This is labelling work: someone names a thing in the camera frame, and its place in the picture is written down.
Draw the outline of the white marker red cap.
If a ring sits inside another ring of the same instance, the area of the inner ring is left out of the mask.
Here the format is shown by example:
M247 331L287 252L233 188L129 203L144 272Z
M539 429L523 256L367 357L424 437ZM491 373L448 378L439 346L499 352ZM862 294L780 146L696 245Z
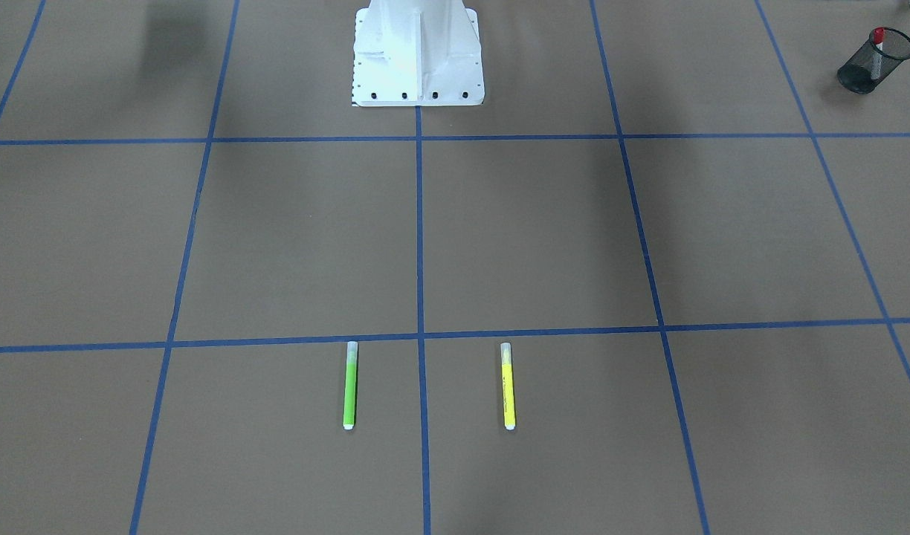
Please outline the white marker red cap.
M883 61L883 42L885 40L885 27L876 27L871 31L871 47L872 47L872 59L870 67L870 78L872 81L877 82L880 80L882 74L882 61Z

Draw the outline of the yellow highlighter marker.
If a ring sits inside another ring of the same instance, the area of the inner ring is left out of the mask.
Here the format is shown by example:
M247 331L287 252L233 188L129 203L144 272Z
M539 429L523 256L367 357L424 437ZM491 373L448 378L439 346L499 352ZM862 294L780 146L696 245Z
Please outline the yellow highlighter marker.
M508 431L516 430L514 369L512 344L500 344L500 390L502 390L503 426Z

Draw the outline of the green highlighter marker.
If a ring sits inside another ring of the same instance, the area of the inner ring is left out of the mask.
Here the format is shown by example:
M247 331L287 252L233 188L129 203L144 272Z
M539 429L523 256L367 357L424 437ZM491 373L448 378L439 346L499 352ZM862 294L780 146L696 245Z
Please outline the green highlighter marker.
M346 345L345 383L343 383L343 417L342 426L346 431L355 427L358 390L358 342L349 341Z

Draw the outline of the black mesh cup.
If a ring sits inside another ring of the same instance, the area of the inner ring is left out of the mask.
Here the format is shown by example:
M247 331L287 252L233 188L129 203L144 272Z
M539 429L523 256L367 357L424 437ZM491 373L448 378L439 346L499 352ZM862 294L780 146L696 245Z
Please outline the black mesh cup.
M897 66L910 59L910 36L892 27L876 27L836 72L843 88L872 94Z

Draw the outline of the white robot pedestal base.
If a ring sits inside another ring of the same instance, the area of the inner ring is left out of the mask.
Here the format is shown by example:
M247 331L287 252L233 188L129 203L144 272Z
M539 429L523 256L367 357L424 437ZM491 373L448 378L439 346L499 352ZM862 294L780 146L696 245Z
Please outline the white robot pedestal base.
M351 105L485 102L479 17L462 1L371 1L356 11Z

